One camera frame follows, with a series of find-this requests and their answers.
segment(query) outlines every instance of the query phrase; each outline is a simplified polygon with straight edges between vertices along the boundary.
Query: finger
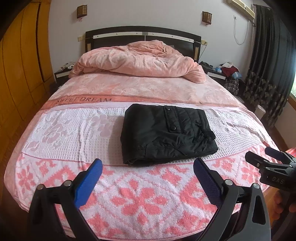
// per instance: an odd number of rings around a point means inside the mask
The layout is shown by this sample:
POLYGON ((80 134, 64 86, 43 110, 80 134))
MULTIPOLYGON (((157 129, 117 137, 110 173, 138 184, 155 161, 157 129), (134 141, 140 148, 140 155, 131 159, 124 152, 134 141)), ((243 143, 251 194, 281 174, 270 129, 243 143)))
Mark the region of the finger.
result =
POLYGON ((273 212, 273 214, 271 215, 271 217, 272 217, 274 220, 278 220, 280 216, 281 216, 280 214, 275 213, 275 212, 273 212))
POLYGON ((280 204, 283 201, 283 198, 281 197, 281 194, 279 193, 279 191, 277 191, 276 194, 274 195, 274 201, 276 204, 280 204))
POLYGON ((284 208, 280 204, 276 204, 274 207, 274 211, 278 214, 281 214, 283 212, 284 208))
POLYGON ((291 204, 291 206, 289 207, 289 211, 291 213, 296 213, 296 203, 291 204))

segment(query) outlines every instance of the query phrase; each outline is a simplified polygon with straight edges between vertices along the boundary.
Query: folded black jacket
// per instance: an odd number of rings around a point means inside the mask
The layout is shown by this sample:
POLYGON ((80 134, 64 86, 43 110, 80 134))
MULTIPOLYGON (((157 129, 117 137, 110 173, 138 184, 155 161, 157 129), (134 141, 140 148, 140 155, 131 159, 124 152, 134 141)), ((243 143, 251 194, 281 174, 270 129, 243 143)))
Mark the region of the folded black jacket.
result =
POLYGON ((120 137, 123 162, 144 167, 214 154, 215 138, 203 110, 132 104, 120 137))

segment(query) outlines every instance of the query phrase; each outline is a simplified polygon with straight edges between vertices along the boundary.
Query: electrical socket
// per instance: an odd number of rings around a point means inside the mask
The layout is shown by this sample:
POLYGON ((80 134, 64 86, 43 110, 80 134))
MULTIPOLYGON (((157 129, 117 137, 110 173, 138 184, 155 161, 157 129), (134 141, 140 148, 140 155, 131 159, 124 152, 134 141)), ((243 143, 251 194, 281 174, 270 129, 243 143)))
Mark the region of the electrical socket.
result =
POLYGON ((81 35, 78 37, 78 42, 83 41, 85 39, 85 35, 81 35))
POLYGON ((207 45, 207 41, 202 40, 201 45, 207 45))

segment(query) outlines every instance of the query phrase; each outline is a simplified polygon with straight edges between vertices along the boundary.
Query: metal screw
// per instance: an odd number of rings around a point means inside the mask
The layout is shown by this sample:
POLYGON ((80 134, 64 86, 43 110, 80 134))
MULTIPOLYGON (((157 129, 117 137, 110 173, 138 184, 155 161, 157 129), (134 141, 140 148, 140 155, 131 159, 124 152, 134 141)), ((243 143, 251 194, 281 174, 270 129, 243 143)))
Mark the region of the metal screw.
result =
POLYGON ((231 186, 233 184, 233 182, 231 180, 229 180, 229 179, 226 179, 225 184, 228 185, 228 186, 231 186))
POLYGON ((259 186, 258 183, 254 183, 253 186, 254 186, 254 188, 256 188, 256 189, 259 189, 259 188, 260 188, 260 186, 259 186))
POLYGON ((68 187, 72 184, 72 181, 71 180, 67 180, 67 181, 64 181, 64 186, 68 187))
POLYGON ((42 190, 44 188, 44 185, 43 184, 39 184, 38 186, 37 186, 37 189, 38 190, 42 190))

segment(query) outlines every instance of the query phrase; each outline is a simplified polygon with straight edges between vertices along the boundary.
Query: black curtain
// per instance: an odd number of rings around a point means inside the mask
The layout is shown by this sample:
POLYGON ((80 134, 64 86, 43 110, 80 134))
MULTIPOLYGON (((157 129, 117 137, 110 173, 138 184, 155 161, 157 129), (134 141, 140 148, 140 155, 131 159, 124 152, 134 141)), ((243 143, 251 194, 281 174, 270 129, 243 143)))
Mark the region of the black curtain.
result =
POLYGON ((252 59, 245 79, 244 97, 261 105, 263 123, 273 126, 292 89, 296 71, 296 43, 270 8, 256 5, 256 34, 252 59))

